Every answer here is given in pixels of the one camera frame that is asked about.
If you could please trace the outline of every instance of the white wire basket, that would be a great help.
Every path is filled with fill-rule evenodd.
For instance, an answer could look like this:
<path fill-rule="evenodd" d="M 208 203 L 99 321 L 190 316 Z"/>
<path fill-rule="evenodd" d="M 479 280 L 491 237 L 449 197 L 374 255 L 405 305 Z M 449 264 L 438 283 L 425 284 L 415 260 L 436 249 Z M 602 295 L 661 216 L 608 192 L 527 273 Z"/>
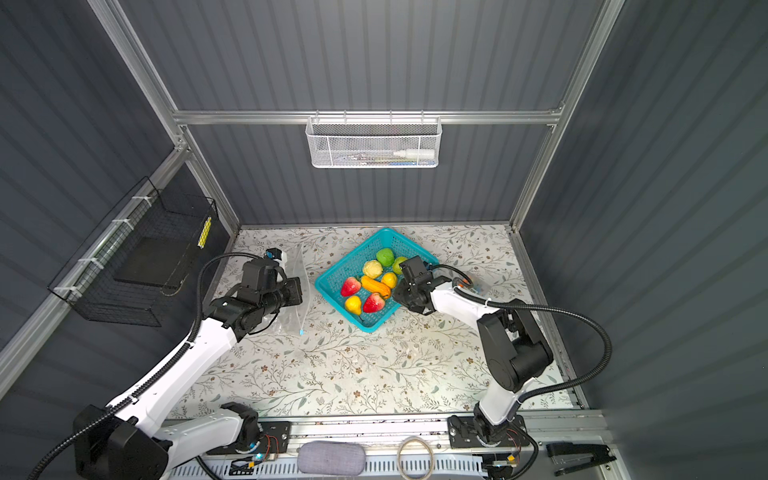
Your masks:
<path fill-rule="evenodd" d="M 437 167 L 442 125 L 306 122 L 312 165 L 318 168 Z"/>

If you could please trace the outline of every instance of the teal plastic basket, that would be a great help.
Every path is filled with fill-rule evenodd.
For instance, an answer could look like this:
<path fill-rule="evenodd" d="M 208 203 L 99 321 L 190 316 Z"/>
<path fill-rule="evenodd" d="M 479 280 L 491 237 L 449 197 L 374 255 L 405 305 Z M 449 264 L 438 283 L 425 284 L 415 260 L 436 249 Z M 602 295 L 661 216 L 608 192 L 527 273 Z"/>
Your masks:
<path fill-rule="evenodd" d="M 395 258 L 411 258 L 418 255 L 427 263 L 437 265 L 440 263 L 437 258 L 405 235 L 395 232 L 391 228 L 382 228 L 374 233 L 368 240 L 362 242 L 357 248 L 346 254 L 335 265 L 330 267 L 323 275 L 315 280 L 315 288 L 328 303 L 344 315 L 351 324 L 361 329 L 363 332 L 374 332 L 378 329 L 392 314 L 400 307 L 392 297 L 386 300 L 384 308 L 376 313 L 363 313 L 357 316 L 347 312 L 344 308 L 346 298 L 341 296 L 341 286 L 344 280 L 351 276 L 360 278 L 362 276 L 362 266 L 368 260 L 376 259 L 376 252 L 382 248 L 391 248 L 395 253 Z M 384 267 L 384 273 L 391 272 L 392 267 Z M 402 280 L 402 275 L 398 275 L 398 281 Z M 370 292 L 360 289 L 356 294 L 363 303 L 366 302 Z"/>

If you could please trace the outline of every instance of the yellow label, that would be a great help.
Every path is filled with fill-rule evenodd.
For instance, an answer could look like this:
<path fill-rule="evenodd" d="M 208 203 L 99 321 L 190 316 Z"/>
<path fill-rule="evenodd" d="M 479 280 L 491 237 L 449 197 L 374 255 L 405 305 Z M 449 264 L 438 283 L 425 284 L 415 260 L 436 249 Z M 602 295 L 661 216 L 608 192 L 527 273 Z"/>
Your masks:
<path fill-rule="evenodd" d="M 208 220 L 205 220 L 205 225 L 203 225 L 203 231 L 200 232 L 200 239 L 197 240 L 197 246 L 200 248 L 205 247 L 205 240 L 208 240 L 208 232 L 210 232 L 210 217 L 208 217 Z"/>

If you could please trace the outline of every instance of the white bottle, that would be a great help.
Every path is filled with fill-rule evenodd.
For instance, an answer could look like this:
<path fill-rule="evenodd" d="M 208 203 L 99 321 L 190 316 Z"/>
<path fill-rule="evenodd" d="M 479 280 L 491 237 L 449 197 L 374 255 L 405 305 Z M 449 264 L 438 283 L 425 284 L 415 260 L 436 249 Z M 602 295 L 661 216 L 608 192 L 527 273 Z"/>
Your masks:
<path fill-rule="evenodd" d="M 407 150 L 398 150 L 392 154 L 396 157 L 411 158 L 413 160 L 435 160 L 435 151 L 431 148 L 409 148 Z"/>

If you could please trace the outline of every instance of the plastic fruit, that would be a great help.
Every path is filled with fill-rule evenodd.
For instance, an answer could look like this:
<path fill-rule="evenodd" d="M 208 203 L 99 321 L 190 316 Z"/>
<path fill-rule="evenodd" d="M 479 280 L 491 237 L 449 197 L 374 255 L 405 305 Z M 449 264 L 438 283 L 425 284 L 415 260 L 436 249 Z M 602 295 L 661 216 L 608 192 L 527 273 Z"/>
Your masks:
<path fill-rule="evenodd" d="M 350 276 L 344 280 L 344 284 L 341 286 L 341 296 L 350 296 L 358 293 L 362 288 L 362 284 L 354 277 Z"/>
<path fill-rule="evenodd" d="M 360 281 L 362 282 L 362 288 L 368 290 L 370 293 L 378 293 L 384 299 L 387 299 L 392 295 L 392 291 L 387 285 L 377 282 L 373 278 L 364 276 Z"/>
<path fill-rule="evenodd" d="M 387 285 L 389 288 L 395 288 L 395 285 L 397 285 L 397 275 L 392 272 L 385 273 L 382 277 L 382 283 Z"/>
<path fill-rule="evenodd" d="M 362 313 L 360 310 L 360 307 L 362 306 L 362 301 L 360 300 L 360 297 L 355 295 L 351 296 L 350 298 L 346 299 L 346 302 L 344 302 L 344 308 L 346 308 L 347 312 L 354 313 L 355 315 L 359 315 Z"/>
<path fill-rule="evenodd" d="M 402 267 L 400 266 L 400 263 L 403 263 L 407 260 L 405 257 L 397 257 L 395 258 L 395 262 L 392 264 L 392 271 L 397 273 L 398 275 L 402 275 Z"/>
<path fill-rule="evenodd" d="M 379 278 L 383 271 L 382 264 L 378 260 L 369 260 L 362 266 L 362 273 L 371 278 Z"/>
<path fill-rule="evenodd" d="M 376 252 L 376 259 L 383 266 L 390 266 L 395 262 L 395 252 L 391 248 L 382 248 Z"/>
<path fill-rule="evenodd" d="M 362 311 L 365 313 L 376 313 L 382 308 L 384 308 L 384 299 L 378 293 L 372 293 L 363 304 Z"/>

